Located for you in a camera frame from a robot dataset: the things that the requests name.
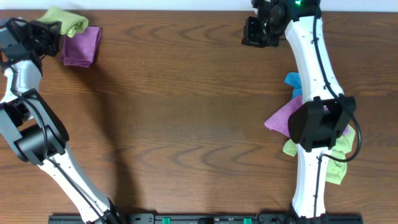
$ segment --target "white background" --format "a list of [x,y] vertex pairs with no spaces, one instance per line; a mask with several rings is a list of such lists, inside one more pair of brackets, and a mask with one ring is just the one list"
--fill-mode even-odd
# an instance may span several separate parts
[[[0,0],[0,9],[250,11],[251,0]],[[323,0],[324,11],[398,12],[398,0]]]

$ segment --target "yellow-green cloth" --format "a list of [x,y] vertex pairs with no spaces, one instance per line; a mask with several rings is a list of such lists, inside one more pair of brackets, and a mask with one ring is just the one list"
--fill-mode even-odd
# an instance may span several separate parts
[[61,21],[60,34],[73,37],[75,34],[83,33],[88,26],[88,19],[71,12],[64,11],[58,7],[50,6],[50,9],[38,21],[52,23]]
[[[339,159],[346,159],[346,153],[351,152],[354,143],[355,130],[348,125],[349,134],[342,135],[336,140],[336,146],[333,147],[332,156]],[[297,146],[294,142],[289,139],[284,145],[284,152],[290,156],[295,156],[297,154]],[[326,170],[326,181],[333,184],[341,184],[344,176],[347,173],[347,163],[346,162],[336,162],[329,159],[328,168]]]

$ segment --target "purple cloth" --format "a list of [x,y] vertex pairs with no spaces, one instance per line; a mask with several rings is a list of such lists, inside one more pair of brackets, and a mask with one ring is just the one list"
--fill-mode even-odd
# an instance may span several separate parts
[[[274,113],[264,125],[270,130],[278,131],[290,138],[287,121],[290,115],[297,111],[302,105],[303,96],[296,96],[293,100],[290,100],[285,106]],[[349,134],[349,127],[347,126],[343,134]]]
[[87,27],[84,33],[75,34],[73,38],[65,36],[61,61],[64,65],[88,68],[93,63],[100,38],[99,27]]

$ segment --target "cloth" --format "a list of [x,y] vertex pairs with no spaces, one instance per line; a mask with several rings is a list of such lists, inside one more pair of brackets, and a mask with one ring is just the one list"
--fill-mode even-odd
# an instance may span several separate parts
[[[285,83],[290,85],[290,86],[292,86],[292,87],[294,87],[292,99],[294,99],[297,96],[302,96],[303,95],[303,89],[302,89],[302,85],[301,85],[300,74],[298,74],[297,72],[288,73],[286,75]],[[348,134],[348,133],[349,133],[349,128],[347,126],[346,129],[344,129],[343,134]]]
[[61,21],[60,34],[66,34],[69,37],[83,33],[88,26],[88,19],[84,16],[64,11],[55,6],[50,6],[50,9],[38,21],[43,23]]
[[[346,154],[351,152],[354,143],[355,130],[348,125],[349,134],[342,135],[336,140],[336,145],[333,147],[332,156],[339,159],[346,159]],[[290,156],[295,156],[297,153],[297,146],[289,139],[284,145],[284,152]],[[341,184],[344,176],[347,173],[347,163],[337,162],[329,159],[328,168],[326,170],[326,181],[333,184]]]
[[99,27],[87,27],[82,34],[73,38],[65,37],[61,53],[64,65],[74,65],[88,68],[94,61],[94,55],[101,38]]
[[290,138],[287,121],[289,120],[289,116],[302,106],[302,101],[303,96],[297,96],[293,100],[290,100],[279,111],[274,113],[264,125],[270,130],[278,131]]

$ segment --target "brown wooden surface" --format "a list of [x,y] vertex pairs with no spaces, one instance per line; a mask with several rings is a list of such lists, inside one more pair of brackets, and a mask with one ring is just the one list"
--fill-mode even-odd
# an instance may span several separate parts
[[[42,11],[1,11],[40,17]],[[289,43],[240,44],[252,12],[80,11],[103,29],[90,69],[44,60],[40,91],[67,127],[73,153],[125,212],[256,213],[288,209],[297,158],[263,122],[292,95]],[[330,13],[325,38],[340,85],[356,97],[363,150],[328,212],[365,223],[398,219],[398,14]],[[0,82],[4,94],[5,78]],[[44,172],[0,140],[0,223],[76,213]]]

